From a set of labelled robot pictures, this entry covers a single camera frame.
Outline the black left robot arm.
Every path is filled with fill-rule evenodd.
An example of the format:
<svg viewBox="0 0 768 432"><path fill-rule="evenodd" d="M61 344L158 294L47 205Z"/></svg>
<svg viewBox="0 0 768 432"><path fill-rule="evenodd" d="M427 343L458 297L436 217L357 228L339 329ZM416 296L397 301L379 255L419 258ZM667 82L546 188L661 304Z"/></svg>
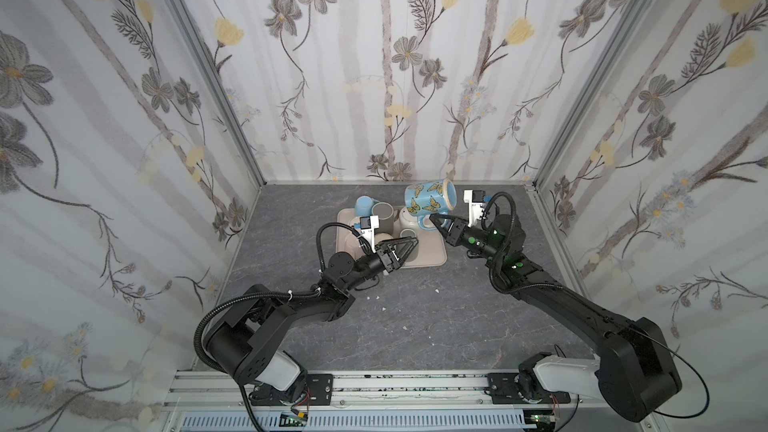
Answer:
<svg viewBox="0 0 768 432"><path fill-rule="evenodd" d="M402 268L418 248L416 237L385 240L355 259L337 252L308 292L272 291L257 284L223 302L199 322L193 336L200 362L224 372L240 388L265 388L276 400L296 403L308 388L308 373L281 350L289 330L341 318L363 283Z"/></svg>

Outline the small grey mug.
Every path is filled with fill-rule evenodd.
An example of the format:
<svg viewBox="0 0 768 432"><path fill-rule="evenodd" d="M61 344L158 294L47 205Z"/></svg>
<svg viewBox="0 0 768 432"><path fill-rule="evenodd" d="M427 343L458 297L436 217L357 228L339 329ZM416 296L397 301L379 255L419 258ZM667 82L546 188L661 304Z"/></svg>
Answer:
<svg viewBox="0 0 768 432"><path fill-rule="evenodd" d="M417 238L418 233L414 229L404 228L399 233L400 238Z"/></svg>

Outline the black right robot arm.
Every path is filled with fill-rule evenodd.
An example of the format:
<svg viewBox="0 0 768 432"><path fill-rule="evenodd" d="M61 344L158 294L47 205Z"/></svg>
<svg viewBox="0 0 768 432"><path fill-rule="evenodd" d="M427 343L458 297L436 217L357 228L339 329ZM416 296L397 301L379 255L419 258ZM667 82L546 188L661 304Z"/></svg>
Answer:
<svg viewBox="0 0 768 432"><path fill-rule="evenodd" d="M611 312L554 279L522 251L525 233L513 216L501 214L484 228L458 216L429 217L445 242L486 262L489 281L545 312L584 341L594 361L539 353L522 362L516 389L530 401L552 392L603 399L622 418L639 422L683 388L661 329L651 320Z"/></svg>

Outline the blue butterfly mug yellow inside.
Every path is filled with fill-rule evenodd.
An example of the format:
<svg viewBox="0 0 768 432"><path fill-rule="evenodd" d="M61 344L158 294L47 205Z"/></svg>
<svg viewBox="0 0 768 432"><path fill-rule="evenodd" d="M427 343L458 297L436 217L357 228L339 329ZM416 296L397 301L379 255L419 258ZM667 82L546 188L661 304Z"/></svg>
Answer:
<svg viewBox="0 0 768 432"><path fill-rule="evenodd" d="M422 230L433 230L429 217L433 213L448 214L457 205L457 192L452 181L439 179L409 185L404 193L405 208L416 218Z"/></svg>

